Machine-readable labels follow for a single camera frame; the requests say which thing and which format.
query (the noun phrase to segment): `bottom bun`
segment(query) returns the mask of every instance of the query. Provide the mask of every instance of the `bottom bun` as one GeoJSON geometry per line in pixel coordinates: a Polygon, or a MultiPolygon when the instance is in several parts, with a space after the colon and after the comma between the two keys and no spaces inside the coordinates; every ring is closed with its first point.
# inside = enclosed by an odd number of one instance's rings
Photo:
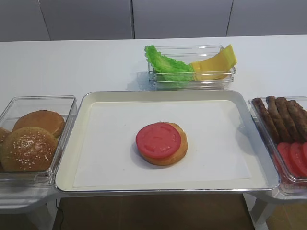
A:
{"type": "Polygon", "coordinates": [[[181,136],[180,147],[174,154],[172,154],[169,157],[162,158],[162,159],[153,159],[153,158],[144,156],[142,154],[142,152],[140,151],[140,154],[142,155],[142,157],[151,164],[161,165],[161,166],[171,165],[171,164],[174,164],[174,163],[180,161],[187,153],[188,140],[187,140],[187,136],[186,136],[185,132],[180,128],[179,125],[177,125],[175,123],[169,123],[169,122],[165,122],[165,123],[174,127],[178,131],[178,133],[180,134],[180,136],[181,136]]]}

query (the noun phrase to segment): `hamburger bun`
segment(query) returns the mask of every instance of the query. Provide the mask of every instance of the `hamburger bun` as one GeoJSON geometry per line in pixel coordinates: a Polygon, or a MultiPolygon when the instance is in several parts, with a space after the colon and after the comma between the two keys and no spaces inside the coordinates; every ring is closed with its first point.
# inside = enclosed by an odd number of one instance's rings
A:
{"type": "Polygon", "coordinates": [[[0,127],[0,144],[6,139],[11,132],[0,127]]]}
{"type": "Polygon", "coordinates": [[[162,122],[165,124],[169,124],[171,125],[173,128],[175,128],[175,130],[179,133],[180,137],[181,137],[181,142],[179,145],[179,148],[172,153],[170,156],[164,157],[164,158],[152,158],[149,157],[148,154],[145,154],[145,152],[143,152],[139,146],[139,152],[141,154],[141,156],[148,161],[151,164],[155,164],[155,165],[161,165],[161,166],[166,166],[166,165],[171,165],[174,163],[177,163],[178,161],[180,161],[187,153],[188,150],[188,140],[187,140],[187,136],[185,134],[185,132],[180,128],[179,125],[175,124],[175,123],[168,123],[168,122],[162,122]]]}
{"type": "Polygon", "coordinates": [[[39,110],[19,118],[12,132],[23,127],[39,127],[58,138],[62,134],[64,126],[65,122],[60,114],[48,110],[39,110]]]}
{"type": "Polygon", "coordinates": [[[20,128],[5,139],[0,152],[5,171],[42,171],[49,168],[58,141],[38,127],[20,128]]]}

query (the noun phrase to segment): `wooden floor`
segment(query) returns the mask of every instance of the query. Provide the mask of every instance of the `wooden floor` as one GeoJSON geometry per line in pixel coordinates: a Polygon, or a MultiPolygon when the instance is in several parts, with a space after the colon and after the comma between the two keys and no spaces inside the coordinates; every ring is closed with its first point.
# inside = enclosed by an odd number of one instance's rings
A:
{"type": "MultiPolygon", "coordinates": [[[[61,230],[253,230],[242,195],[63,198],[61,230]]],[[[60,230],[58,211],[53,230],[60,230]]],[[[307,230],[307,204],[277,207],[269,230],[307,230]]],[[[1,230],[36,230],[24,214],[0,215],[1,230]]]]}

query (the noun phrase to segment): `tray rim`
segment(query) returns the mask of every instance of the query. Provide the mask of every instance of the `tray rim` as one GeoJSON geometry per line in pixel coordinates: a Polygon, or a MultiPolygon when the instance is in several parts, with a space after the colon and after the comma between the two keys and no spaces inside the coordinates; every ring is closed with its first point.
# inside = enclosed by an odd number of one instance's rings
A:
{"type": "MultiPolygon", "coordinates": [[[[190,92],[195,92],[195,91],[203,92],[204,90],[186,90],[184,92],[187,93],[189,91],[190,92]]],[[[232,93],[236,93],[244,101],[246,109],[250,113],[250,111],[247,107],[246,101],[244,100],[243,96],[237,91],[224,90],[224,89],[210,89],[210,90],[205,90],[205,91],[206,92],[232,92],[232,93]]],[[[176,91],[162,91],[162,92],[174,93],[176,91]]],[[[77,117],[76,117],[75,121],[77,121],[77,119],[78,119],[78,115],[79,115],[80,110],[82,109],[82,105],[84,103],[84,100],[88,96],[91,96],[92,94],[96,94],[96,93],[161,93],[161,92],[157,92],[157,91],[94,91],[94,92],[87,93],[82,98],[82,101],[81,101],[80,106],[79,106],[78,111],[77,111],[77,117]]],[[[150,193],[182,193],[182,192],[185,192],[185,193],[189,193],[189,192],[195,192],[195,193],[197,193],[197,192],[200,192],[200,193],[217,193],[217,192],[242,193],[242,192],[254,192],[254,191],[270,191],[270,190],[277,188],[280,184],[280,177],[279,177],[279,174],[277,173],[278,182],[274,185],[274,187],[261,188],[261,189],[258,189],[258,188],[239,188],[239,189],[124,189],[124,190],[112,189],[112,190],[70,190],[70,191],[66,191],[66,190],[61,189],[58,186],[58,184],[56,183],[58,169],[60,168],[60,164],[61,164],[61,162],[59,163],[59,166],[58,166],[57,171],[55,173],[55,177],[53,178],[54,179],[54,186],[60,192],[67,193],[67,194],[105,194],[105,195],[106,194],[112,194],[113,195],[113,194],[116,193],[116,194],[119,194],[119,195],[124,195],[124,194],[130,194],[130,195],[136,194],[137,195],[137,194],[143,194],[143,193],[150,194],[150,193]]]]}

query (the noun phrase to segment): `sesame seed bun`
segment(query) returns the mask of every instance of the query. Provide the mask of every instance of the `sesame seed bun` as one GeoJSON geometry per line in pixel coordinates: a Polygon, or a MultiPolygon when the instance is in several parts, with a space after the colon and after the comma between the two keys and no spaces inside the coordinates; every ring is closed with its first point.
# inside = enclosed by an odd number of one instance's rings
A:
{"type": "Polygon", "coordinates": [[[11,132],[0,127],[0,144],[6,139],[11,132]]]}
{"type": "Polygon", "coordinates": [[[38,127],[20,128],[7,136],[0,151],[5,171],[42,171],[49,168],[58,141],[38,127]]]}

